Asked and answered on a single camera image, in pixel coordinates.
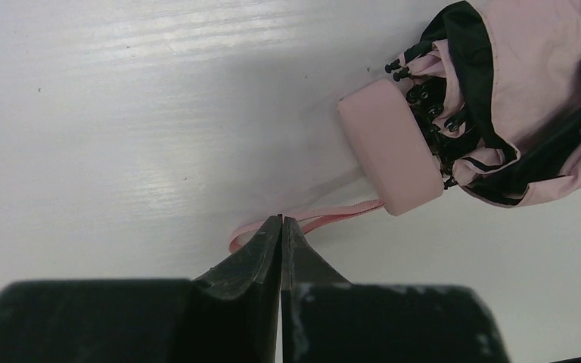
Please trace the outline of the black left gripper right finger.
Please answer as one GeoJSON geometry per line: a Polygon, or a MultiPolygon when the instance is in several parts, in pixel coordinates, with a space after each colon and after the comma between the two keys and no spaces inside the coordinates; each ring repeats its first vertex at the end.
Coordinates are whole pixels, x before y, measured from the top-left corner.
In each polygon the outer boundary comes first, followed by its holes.
{"type": "Polygon", "coordinates": [[[285,362],[507,362],[496,321],[468,287],[354,284],[308,244],[281,232],[285,362]]]}

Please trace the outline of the pink and black umbrella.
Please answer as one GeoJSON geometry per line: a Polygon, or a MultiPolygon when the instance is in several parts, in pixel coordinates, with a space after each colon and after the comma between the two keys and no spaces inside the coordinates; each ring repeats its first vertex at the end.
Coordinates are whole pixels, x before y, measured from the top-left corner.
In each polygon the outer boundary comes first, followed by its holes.
{"type": "Polygon", "coordinates": [[[450,4],[384,69],[337,105],[376,198],[296,213],[303,233],[453,187],[505,208],[581,188],[581,1],[450,4]]]}

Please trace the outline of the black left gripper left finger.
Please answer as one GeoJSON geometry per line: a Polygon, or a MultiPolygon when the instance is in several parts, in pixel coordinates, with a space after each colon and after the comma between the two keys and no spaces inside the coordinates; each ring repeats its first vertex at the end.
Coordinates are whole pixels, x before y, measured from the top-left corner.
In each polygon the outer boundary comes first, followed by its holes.
{"type": "Polygon", "coordinates": [[[273,362],[280,216],[198,278],[18,281],[0,362],[273,362]]]}

